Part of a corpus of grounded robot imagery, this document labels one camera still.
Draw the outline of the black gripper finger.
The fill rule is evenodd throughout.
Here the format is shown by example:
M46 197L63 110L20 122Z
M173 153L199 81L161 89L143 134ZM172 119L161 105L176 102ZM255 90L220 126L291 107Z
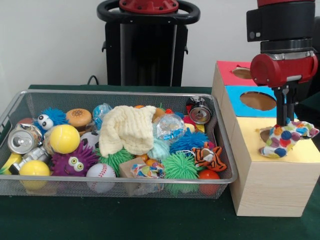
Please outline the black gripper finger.
M275 87L273 92L276 97L276 124L283 127L286 125L286 94L281 87Z
M297 102L297 83L292 83L287 86L286 93L286 116L290 118L291 121L295 119L295 104Z

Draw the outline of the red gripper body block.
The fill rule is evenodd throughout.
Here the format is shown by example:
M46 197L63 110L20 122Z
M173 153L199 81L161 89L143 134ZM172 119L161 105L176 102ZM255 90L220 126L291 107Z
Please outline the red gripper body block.
M318 70L313 51L261 53L250 64L250 74L258 86L280 88L292 82L308 82Z

